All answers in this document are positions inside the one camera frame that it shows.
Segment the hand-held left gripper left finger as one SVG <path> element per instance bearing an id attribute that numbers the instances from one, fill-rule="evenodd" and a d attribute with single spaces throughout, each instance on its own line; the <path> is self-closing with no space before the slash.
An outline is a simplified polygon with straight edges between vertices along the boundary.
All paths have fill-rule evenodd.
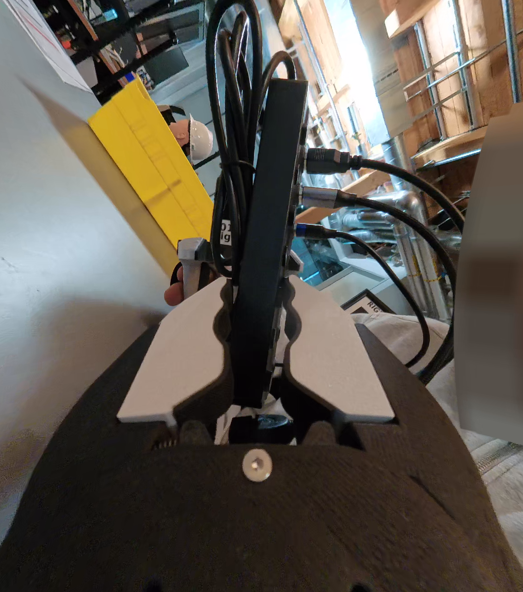
<path id="1" fill-rule="evenodd" d="M 117 412 L 122 423 L 214 425 L 232 405 L 232 285 L 219 278 L 163 318 Z"/>

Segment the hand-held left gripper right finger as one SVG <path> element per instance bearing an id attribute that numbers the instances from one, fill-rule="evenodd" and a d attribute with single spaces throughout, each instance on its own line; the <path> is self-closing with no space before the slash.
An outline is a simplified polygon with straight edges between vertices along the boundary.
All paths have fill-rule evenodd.
<path id="1" fill-rule="evenodd" d="M 289 276 L 284 285 L 283 375 L 334 423 L 394 419 L 352 316 L 329 295 Z"/>

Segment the black usb hub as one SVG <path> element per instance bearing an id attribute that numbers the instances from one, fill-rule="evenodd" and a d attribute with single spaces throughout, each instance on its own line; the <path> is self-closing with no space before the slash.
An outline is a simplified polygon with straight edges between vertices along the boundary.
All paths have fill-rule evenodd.
<path id="1" fill-rule="evenodd" d="M 241 407 L 260 409 L 270 390 L 307 110 L 307 81 L 270 82 L 231 313 L 234 403 Z"/>

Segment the black framed sign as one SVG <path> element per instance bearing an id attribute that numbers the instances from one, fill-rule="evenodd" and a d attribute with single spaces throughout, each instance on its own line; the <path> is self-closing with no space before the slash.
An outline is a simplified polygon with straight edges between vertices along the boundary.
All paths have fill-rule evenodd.
<path id="1" fill-rule="evenodd" d="M 391 307 L 385 304 L 368 289 L 360 292 L 350 300 L 347 300 L 341 305 L 341 308 L 352 315 L 371 315 L 374 313 L 396 314 Z"/>

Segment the yellow plastic bin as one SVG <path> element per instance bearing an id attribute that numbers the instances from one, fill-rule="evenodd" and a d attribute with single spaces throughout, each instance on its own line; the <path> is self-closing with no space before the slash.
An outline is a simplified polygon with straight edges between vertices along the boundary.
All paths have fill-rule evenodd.
<path id="1" fill-rule="evenodd" d="M 182 239 L 209 238 L 213 202 L 140 79 L 88 119 L 88 125 L 155 224 L 170 276 Z"/>

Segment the silver metal pipes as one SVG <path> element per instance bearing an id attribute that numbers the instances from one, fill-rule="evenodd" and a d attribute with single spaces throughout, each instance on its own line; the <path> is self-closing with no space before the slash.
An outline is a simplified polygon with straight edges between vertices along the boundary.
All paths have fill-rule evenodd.
<path id="1" fill-rule="evenodd" d="M 411 217 L 427 224 L 427 209 L 420 193 L 409 183 L 393 176 L 393 191 L 376 192 L 376 200 L 392 205 L 408 213 Z M 435 254 L 428 243 L 417 235 L 413 229 L 393 220 L 393 234 L 396 238 L 398 251 L 405 267 L 407 283 L 415 300 L 426 316 L 432 319 L 449 322 L 451 306 L 443 292 L 443 280 L 439 278 L 439 266 Z"/>

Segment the wooden beam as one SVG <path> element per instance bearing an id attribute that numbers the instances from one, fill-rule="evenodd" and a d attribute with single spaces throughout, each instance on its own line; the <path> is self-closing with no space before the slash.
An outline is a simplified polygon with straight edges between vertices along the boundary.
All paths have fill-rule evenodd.
<path id="1" fill-rule="evenodd" d="M 361 177 L 359 179 L 349 183 L 341 191 L 366 197 L 376 192 L 381 186 L 385 186 L 386 189 L 392 189 L 393 184 L 390 175 L 384 172 L 368 171 L 366 169 L 361 171 Z M 304 209 L 296 215 L 296 223 L 319 223 L 342 207 L 341 205 L 333 205 L 332 202 L 333 198 L 323 199 L 322 201 L 317 201 L 313 198 L 310 203 L 302 201 L 301 203 Z"/>

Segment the grey hooded sweatshirt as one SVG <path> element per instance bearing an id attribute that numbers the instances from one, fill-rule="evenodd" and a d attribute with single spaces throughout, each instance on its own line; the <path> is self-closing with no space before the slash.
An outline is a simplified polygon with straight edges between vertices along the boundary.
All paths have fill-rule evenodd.
<path id="1" fill-rule="evenodd" d="M 356 325 L 367 327 L 400 361 L 406 362 L 418 352 L 422 333 L 411 315 L 388 313 L 352 314 Z M 442 345 L 448 326 L 427 319 L 430 343 L 416 374 Z M 515 555 L 523 567 L 523 445 L 475 433 L 460 427 L 454 361 L 450 361 L 427 385 L 428 391 L 447 413 L 463 438 L 487 487 L 494 510 Z"/>

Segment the black metal shelf rack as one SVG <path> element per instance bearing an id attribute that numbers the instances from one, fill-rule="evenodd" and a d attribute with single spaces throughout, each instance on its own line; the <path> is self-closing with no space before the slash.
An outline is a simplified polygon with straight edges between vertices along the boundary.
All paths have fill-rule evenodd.
<path id="1" fill-rule="evenodd" d="M 89 22 L 69 1 L 70 57 L 76 66 L 94 66 L 89 82 L 105 103 L 135 76 L 157 85 L 186 68 L 183 47 L 203 40 L 206 1 L 102 1 L 103 12 Z"/>

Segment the white paper sheet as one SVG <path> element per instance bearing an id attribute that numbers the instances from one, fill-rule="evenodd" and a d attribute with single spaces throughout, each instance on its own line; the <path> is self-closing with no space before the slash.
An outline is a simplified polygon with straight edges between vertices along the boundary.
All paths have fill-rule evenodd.
<path id="1" fill-rule="evenodd" d="M 61 80 L 91 93 L 89 85 L 32 1 L 3 1 Z"/>

